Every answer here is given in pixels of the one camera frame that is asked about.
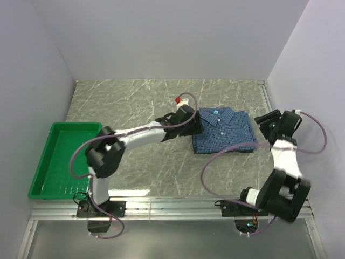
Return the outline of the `blue plaid long sleeve shirt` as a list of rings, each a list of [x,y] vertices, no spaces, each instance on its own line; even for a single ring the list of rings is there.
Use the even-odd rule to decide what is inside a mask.
[[[256,143],[251,119],[230,107],[200,108],[203,132],[192,136],[195,154],[218,153],[233,145]]]

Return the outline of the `dark striped shirt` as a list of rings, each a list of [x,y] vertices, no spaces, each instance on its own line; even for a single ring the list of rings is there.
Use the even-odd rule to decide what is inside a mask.
[[[196,148],[193,149],[194,154],[216,154],[219,153],[220,151],[204,151],[204,150],[197,150]],[[249,149],[249,150],[239,150],[239,149],[235,149],[235,150],[230,150],[227,151],[227,153],[241,153],[241,154],[249,154],[249,153],[253,153],[254,150],[253,149]]]

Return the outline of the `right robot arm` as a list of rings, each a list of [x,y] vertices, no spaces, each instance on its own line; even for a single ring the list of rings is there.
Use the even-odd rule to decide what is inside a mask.
[[[254,120],[271,145],[274,167],[260,190],[243,189],[237,203],[238,211],[248,216],[258,208],[292,223],[311,189],[311,182],[302,176],[298,166],[297,141],[293,138],[302,119],[293,111],[274,110]]]

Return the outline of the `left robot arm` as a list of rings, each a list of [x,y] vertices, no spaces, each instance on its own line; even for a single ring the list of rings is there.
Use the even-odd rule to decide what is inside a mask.
[[[186,104],[176,112],[168,113],[142,127],[118,131],[110,127],[103,128],[96,136],[96,141],[85,150],[89,173],[92,176],[89,189],[91,213],[96,217],[107,214],[110,178],[126,152],[148,144],[199,133],[202,133],[199,111]]]

